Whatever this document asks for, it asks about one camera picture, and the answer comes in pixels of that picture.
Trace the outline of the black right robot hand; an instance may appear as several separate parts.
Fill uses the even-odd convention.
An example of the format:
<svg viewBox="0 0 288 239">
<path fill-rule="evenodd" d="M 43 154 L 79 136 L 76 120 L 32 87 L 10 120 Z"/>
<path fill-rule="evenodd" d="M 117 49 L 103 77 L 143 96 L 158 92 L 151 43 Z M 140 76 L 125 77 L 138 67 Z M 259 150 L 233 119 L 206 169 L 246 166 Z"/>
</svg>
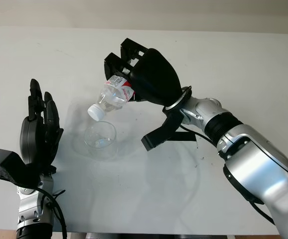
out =
<svg viewBox="0 0 288 239">
<path fill-rule="evenodd" d="M 104 59 L 104 73 L 106 79 L 116 75 L 130 83 L 134 91 L 130 101 L 169 107 L 181 97 L 177 73 L 158 50 L 127 38 L 121 43 L 120 54 L 110 53 Z"/>
</svg>

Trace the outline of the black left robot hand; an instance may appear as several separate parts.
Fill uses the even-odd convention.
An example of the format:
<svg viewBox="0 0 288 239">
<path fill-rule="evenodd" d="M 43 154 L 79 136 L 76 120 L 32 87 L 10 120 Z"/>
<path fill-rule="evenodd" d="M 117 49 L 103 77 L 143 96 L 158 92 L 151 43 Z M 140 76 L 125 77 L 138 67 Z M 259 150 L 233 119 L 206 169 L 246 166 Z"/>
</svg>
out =
<svg viewBox="0 0 288 239">
<path fill-rule="evenodd" d="M 31 79 L 28 116 L 22 122 L 20 133 L 20 151 L 25 164 L 24 185 L 36 187 L 42 173 L 55 172 L 56 168 L 51 164 L 63 131 L 51 94 L 42 94 L 38 81 Z"/>
</svg>

